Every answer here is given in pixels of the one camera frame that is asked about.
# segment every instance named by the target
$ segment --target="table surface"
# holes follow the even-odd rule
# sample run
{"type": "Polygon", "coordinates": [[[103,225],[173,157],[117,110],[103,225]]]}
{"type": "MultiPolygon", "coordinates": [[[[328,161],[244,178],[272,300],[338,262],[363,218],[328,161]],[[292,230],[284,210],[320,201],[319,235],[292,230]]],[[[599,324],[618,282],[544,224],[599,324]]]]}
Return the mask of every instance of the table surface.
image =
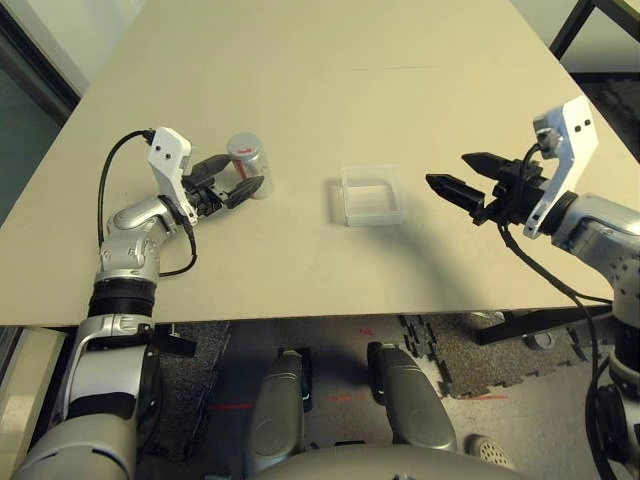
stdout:
{"type": "MultiPolygon", "coordinates": [[[[148,2],[0,231],[0,323],[85,317],[104,158],[125,133],[157,126],[195,145],[192,163],[255,132],[276,189],[201,221],[196,266],[159,282],[159,322],[569,305],[424,175],[489,193],[460,155],[521,157],[532,118],[580,93],[507,0],[148,2]],[[409,220],[345,226],[341,167],[384,164],[399,167],[409,220]]],[[[600,147],[576,191],[639,208],[640,168],[597,112],[595,124],[600,147]]],[[[117,156],[105,212],[157,192],[147,148],[117,156]]],[[[516,236],[568,284],[610,296],[548,238],[516,236]]],[[[162,269],[188,257],[177,236],[162,269]]]]}

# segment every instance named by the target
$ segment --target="black wire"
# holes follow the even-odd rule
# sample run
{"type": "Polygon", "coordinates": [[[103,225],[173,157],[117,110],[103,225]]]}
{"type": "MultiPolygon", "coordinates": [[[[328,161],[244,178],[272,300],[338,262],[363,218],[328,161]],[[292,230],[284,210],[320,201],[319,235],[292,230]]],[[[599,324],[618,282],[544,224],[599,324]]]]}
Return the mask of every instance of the black wire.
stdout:
{"type": "Polygon", "coordinates": [[[113,157],[115,157],[116,153],[129,140],[135,137],[145,137],[148,141],[148,135],[152,134],[150,130],[136,130],[135,132],[131,132],[116,143],[109,155],[107,155],[107,159],[104,162],[104,166],[102,167],[102,173],[100,174],[100,186],[98,187],[98,247],[102,246],[102,242],[104,242],[104,222],[103,222],[103,207],[104,207],[104,188],[107,183],[107,174],[109,173],[109,167],[111,166],[111,162],[113,161],[113,157]]]}
{"type": "Polygon", "coordinates": [[[191,226],[189,219],[180,214],[180,212],[178,211],[176,206],[171,202],[169,197],[167,197],[166,195],[160,195],[158,196],[158,199],[165,204],[167,209],[169,209],[175,221],[179,225],[182,225],[182,228],[184,228],[184,231],[187,234],[187,237],[189,238],[189,244],[191,245],[191,261],[187,264],[186,267],[182,267],[178,270],[173,270],[171,272],[161,272],[159,275],[160,277],[173,277],[174,275],[180,275],[181,273],[191,270],[191,268],[196,264],[196,260],[198,259],[196,237],[195,237],[195,234],[193,233],[193,227],[191,226]]]}
{"type": "Polygon", "coordinates": [[[598,469],[598,474],[603,480],[612,480],[615,479],[615,475],[613,470],[611,469],[611,465],[609,464],[606,454],[604,453],[600,441],[598,439],[597,425],[595,420],[595,393],[597,391],[598,379],[602,372],[606,369],[609,364],[609,359],[605,359],[605,361],[598,367],[598,340],[596,335],[596,328],[593,317],[589,309],[587,309],[579,298],[584,298],[587,300],[593,300],[597,302],[611,303],[610,300],[602,299],[599,297],[592,297],[589,295],[584,295],[573,288],[571,288],[566,283],[562,282],[560,279],[555,277],[551,272],[546,270],[542,265],[536,262],[533,258],[527,255],[518,245],[518,242],[513,238],[511,233],[509,232],[509,216],[513,212],[513,209],[518,204],[518,202],[522,199],[522,194],[524,191],[524,183],[525,183],[525,171],[527,165],[531,161],[531,157],[533,154],[540,149],[538,144],[533,145],[525,154],[522,164],[520,165],[520,172],[518,174],[518,184],[516,189],[516,194],[514,195],[512,201],[507,205],[505,209],[505,214],[501,217],[500,222],[498,222],[498,232],[502,237],[507,248],[509,248],[515,255],[520,258],[524,263],[526,263],[530,268],[532,268],[536,273],[541,275],[545,280],[547,280],[551,285],[553,285],[560,292],[569,297],[577,306],[580,308],[585,316],[587,317],[587,324],[589,327],[589,336],[591,337],[591,349],[592,349],[592,363],[591,363],[591,382],[589,384],[589,389],[587,390],[587,398],[585,402],[585,426],[587,430],[587,439],[589,441],[589,448],[591,449],[591,454],[593,456],[594,463],[596,464],[596,468],[598,469]]]}
{"type": "Polygon", "coordinates": [[[589,384],[589,389],[587,390],[587,400],[584,406],[584,420],[587,428],[587,440],[589,441],[591,456],[593,457],[593,462],[595,463],[596,469],[598,470],[598,475],[600,475],[600,478],[603,480],[615,480],[616,476],[613,473],[611,464],[607,460],[607,456],[605,455],[604,451],[602,450],[602,446],[600,445],[596,424],[596,391],[598,389],[598,379],[608,366],[609,357],[604,359],[604,361],[598,368],[598,371],[596,372],[595,378],[593,378],[591,380],[591,383],[589,384]]]}
{"type": "Polygon", "coordinates": [[[196,260],[198,260],[198,254],[196,252],[196,237],[193,234],[193,228],[188,220],[185,220],[185,223],[182,224],[184,227],[184,231],[187,233],[189,237],[189,243],[191,244],[191,261],[187,264],[186,267],[182,267],[178,270],[173,270],[171,272],[161,272],[160,277],[172,277],[174,275],[180,275],[181,273],[187,272],[191,270],[191,268],[196,264],[196,260]]]}

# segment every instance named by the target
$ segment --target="metal cylinder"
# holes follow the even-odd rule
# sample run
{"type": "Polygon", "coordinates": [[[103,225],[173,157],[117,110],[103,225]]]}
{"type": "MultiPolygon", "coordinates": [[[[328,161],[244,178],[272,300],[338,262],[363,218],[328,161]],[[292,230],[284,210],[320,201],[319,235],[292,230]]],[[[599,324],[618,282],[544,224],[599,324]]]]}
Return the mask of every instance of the metal cylinder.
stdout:
{"type": "Polygon", "coordinates": [[[231,156],[233,165],[246,180],[249,177],[264,177],[262,186],[253,194],[252,198],[263,199],[273,193],[273,179],[262,142],[253,133],[243,132],[231,137],[227,143],[227,152],[231,156]]]}

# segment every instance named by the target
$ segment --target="transparent box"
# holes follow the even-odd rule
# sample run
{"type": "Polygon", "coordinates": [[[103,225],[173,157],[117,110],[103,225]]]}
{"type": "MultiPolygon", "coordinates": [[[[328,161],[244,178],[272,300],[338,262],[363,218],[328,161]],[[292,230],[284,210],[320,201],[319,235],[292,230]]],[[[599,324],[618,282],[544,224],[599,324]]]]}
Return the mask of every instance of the transparent box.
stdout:
{"type": "Polygon", "coordinates": [[[407,219],[398,167],[345,167],[342,194],[347,225],[391,225],[407,219]]]}

